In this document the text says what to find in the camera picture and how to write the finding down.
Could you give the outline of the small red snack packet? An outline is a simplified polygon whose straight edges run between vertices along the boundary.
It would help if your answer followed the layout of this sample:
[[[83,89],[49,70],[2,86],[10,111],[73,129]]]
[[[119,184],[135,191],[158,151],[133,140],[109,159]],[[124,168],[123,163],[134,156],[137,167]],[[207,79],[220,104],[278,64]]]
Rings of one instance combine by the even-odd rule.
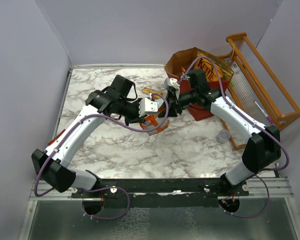
[[[50,141],[47,143],[47,145],[48,145],[48,146],[52,145],[59,137],[60,137],[60,136],[57,135],[55,138],[53,138],[52,140],[50,140]]]

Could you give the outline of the gold kettle chips bag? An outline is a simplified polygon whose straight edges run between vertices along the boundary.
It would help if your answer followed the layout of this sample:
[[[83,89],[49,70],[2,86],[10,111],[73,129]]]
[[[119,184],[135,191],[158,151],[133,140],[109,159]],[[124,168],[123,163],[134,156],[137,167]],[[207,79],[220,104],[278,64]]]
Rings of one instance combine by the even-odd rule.
[[[222,81],[227,81],[230,82],[232,80],[232,77],[234,75],[234,71],[230,67],[228,63],[226,63],[222,58],[220,57],[215,57],[214,62],[216,66],[218,67],[218,72],[220,75],[220,78]]]

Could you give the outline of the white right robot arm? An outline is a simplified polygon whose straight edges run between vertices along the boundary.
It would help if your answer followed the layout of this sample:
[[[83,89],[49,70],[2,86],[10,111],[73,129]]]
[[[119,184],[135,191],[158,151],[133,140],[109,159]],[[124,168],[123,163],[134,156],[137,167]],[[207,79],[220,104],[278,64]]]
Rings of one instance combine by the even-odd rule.
[[[164,86],[169,104],[169,117],[177,117],[182,109],[197,104],[236,129],[245,141],[241,162],[221,176],[219,189],[230,196],[238,189],[238,184],[259,173],[281,157],[280,131],[274,126],[266,126],[238,108],[220,88],[211,89],[203,70],[188,73],[191,90],[181,93],[175,78],[166,78]]]

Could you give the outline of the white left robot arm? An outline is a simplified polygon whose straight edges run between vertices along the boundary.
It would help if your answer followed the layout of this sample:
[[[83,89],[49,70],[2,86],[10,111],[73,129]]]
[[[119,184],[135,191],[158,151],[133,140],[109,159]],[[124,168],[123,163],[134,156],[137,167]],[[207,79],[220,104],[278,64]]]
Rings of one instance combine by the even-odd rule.
[[[105,120],[118,122],[111,115],[124,117],[123,127],[142,123],[141,98],[129,98],[136,85],[131,80],[116,75],[110,86],[91,92],[84,106],[70,126],[43,151],[36,149],[31,159],[37,181],[43,180],[60,193],[69,188],[83,189],[87,196],[96,197],[101,190],[97,177],[87,170],[73,170],[69,166],[79,148],[91,133]]]

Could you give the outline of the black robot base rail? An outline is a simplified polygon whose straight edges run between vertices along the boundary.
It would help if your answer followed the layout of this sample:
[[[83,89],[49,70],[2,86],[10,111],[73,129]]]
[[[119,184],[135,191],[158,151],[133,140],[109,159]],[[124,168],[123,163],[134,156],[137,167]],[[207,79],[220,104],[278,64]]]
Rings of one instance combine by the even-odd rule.
[[[98,179],[96,192],[78,190],[72,198],[111,209],[177,208],[219,205],[218,198],[246,197],[246,181],[226,185],[225,178],[131,178]]]

